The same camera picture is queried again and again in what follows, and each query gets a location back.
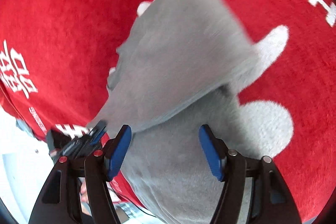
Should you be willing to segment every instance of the screw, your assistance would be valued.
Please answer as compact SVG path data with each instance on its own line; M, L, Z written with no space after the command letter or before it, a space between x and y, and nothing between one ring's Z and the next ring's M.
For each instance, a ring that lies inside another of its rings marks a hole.
M234 149L230 149L228 151L228 153L229 153L230 156L237 156L237 154L238 154L238 152L236 150L234 150Z
M268 164L270 164L272 162L272 159L269 156L263 157L263 160L264 160L265 163L268 163Z
M96 150L95 152L93 152L93 154L94 154L96 157L99 157L99 156L103 155L103 151L100 150L100 149L98 149L98 150Z
M58 161L59 161L60 163L64 163L64 162L66 162L67 160L68 160L68 158L67 158L66 156L62 156L62 157L59 158Z

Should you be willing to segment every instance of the wire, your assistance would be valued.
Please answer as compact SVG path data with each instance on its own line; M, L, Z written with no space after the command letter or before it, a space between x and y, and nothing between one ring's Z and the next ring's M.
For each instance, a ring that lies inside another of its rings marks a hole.
M119 196L121 196L122 198L126 199L128 202L131 202L135 207L137 207L137 208L138 208L140 211L142 211L144 214L157 218L155 215L146 213L143 209L141 209L138 205L136 205L133 201L129 200L129 199L128 199L127 197L125 197L124 195L121 195L121 194L119 194L119 193L117 194L114 190L113 190L113 192L114 192L116 195L119 195Z

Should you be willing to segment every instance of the gray garment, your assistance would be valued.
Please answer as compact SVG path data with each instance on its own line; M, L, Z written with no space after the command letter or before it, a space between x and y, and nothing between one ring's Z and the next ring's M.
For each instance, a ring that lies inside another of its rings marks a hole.
M247 149L228 84L256 65L249 38L222 0L155 0L118 53L108 101L89 126L106 120L111 138L131 126L122 172L151 212L169 224L208 224L223 184L211 175L199 127L258 154Z

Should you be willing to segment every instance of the red blanket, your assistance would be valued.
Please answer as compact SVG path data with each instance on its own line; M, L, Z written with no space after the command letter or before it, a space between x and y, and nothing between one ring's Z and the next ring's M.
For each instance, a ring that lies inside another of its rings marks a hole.
M153 0L0 0L3 107L40 139L50 128L87 133L107 99L116 47L144 1ZM241 111L273 146L288 138L275 162L308 220L336 185L335 4L225 1L261 57L260 76L236 84Z

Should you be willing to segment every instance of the red cloth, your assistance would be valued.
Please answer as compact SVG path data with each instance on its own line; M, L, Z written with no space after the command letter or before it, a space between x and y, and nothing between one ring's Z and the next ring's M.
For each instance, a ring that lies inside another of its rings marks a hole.
M0 66L15 85L7 87L9 99L40 139L56 124L78 134L100 110L116 47L143 1L152 0L0 0L0 42L8 52L0 47ZM335 27L326 7L308 0L225 1L255 42L288 27L284 51L239 98L242 105L268 100L289 111L294 135L275 162L308 220L336 185ZM332 0L323 1L328 7Z

